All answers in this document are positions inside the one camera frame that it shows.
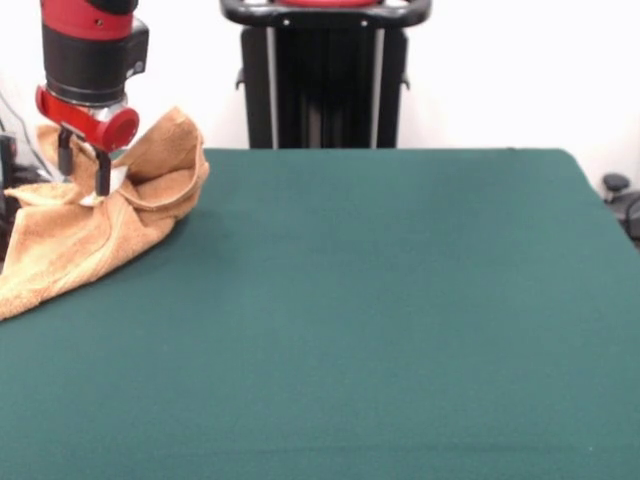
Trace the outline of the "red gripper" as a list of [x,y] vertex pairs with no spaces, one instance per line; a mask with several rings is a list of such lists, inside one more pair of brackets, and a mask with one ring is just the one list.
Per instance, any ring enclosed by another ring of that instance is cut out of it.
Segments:
[[36,89],[35,102],[44,117],[61,127],[57,150],[60,173],[63,176],[71,176],[73,173],[71,138],[74,133],[98,148],[95,150],[98,162],[95,192],[98,197],[108,196],[111,158],[107,152],[124,148],[132,142],[139,128],[138,113],[128,106],[117,104],[114,108],[101,109],[98,114],[88,107],[63,101],[42,86]]

